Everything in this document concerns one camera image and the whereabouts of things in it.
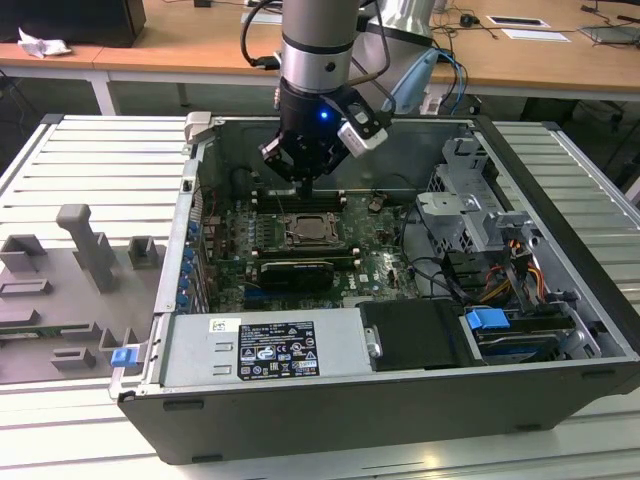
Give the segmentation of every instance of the computer case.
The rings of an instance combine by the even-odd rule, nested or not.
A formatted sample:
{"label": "computer case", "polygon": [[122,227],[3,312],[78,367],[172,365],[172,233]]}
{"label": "computer case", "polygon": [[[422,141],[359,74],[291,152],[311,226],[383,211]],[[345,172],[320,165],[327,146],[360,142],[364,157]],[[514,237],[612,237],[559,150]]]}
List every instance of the computer case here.
{"label": "computer case", "polygon": [[71,44],[131,47],[146,21],[142,0],[3,0],[0,42],[16,42],[18,29]]}

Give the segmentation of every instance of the black plastic cover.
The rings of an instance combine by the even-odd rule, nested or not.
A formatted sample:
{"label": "black plastic cover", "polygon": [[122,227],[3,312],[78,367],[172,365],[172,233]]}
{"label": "black plastic cover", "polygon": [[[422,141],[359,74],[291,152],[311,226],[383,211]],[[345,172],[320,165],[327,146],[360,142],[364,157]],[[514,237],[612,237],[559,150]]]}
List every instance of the black plastic cover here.
{"label": "black plastic cover", "polygon": [[360,304],[365,328],[378,331],[382,356],[372,360],[376,372],[474,365],[459,316],[448,299],[408,299]]}

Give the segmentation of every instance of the black cable on desk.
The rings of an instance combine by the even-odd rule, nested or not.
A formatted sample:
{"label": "black cable on desk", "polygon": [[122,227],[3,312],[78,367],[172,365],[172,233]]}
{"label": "black cable on desk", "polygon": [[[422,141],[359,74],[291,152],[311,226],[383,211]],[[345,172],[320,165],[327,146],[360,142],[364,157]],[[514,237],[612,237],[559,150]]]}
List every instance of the black cable on desk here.
{"label": "black cable on desk", "polygon": [[247,61],[249,65],[256,68],[263,68],[265,70],[277,70],[280,68],[280,63],[278,59],[274,56],[266,56],[253,58],[249,55],[247,50],[247,34],[249,33],[249,27],[251,26],[251,22],[258,14],[260,10],[265,8],[267,5],[275,2],[275,0],[260,0],[253,9],[247,15],[247,18],[242,26],[242,32],[240,33],[240,51],[242,52],[242,56]]}

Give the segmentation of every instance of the yellow wire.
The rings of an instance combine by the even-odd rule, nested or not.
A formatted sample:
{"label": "yellow wire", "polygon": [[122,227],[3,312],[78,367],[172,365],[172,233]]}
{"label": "yellow wire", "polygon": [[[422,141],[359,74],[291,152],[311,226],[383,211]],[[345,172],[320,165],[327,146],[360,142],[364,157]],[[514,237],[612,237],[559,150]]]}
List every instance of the yellow wire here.
{"label": "yellow wire", "polygon": [[492,298],[496,297],[497,295],[499,295],[500,293],[502,293],[503,291],[509,289],[511,287],[511,283],[509,282],[509,280],[505,280],[504,282],[502,282],[495,290],[489,292],[487,295],[485,295],[484,297],[482,297],[480,299],[481,303],[486,302],[487,300],[491,300]]}
{"label": "yellow wire", "polygon": [[542,284],[542,277],[540,276],[540,272],[535,268],[529,268],[528,271],[533,273],[533,275],[536,277],[536,287],[537,287],[538,297],[540,297],[540,299],[543,299],[544,284]]}

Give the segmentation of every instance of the white label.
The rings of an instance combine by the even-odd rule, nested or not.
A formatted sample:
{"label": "white label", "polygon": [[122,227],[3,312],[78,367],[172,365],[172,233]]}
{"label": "white label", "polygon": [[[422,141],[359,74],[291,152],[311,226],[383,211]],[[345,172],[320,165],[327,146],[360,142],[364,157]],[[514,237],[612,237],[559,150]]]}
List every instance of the white label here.
{"label": "white label", "polygon": [[293,362],[293,368],[316,368],[318,366],[318,362],[316,361],[303,361],[303,362]]}
{"label": "white label", "polygon": [[209,332],[237,332],[241,322],[241,318],[212,318],[209,321]]}
{"label": "white label", "polygon": [[0,340],[21,340],[24,338],[38,338],[37,333],[6,333],[0,335]]}

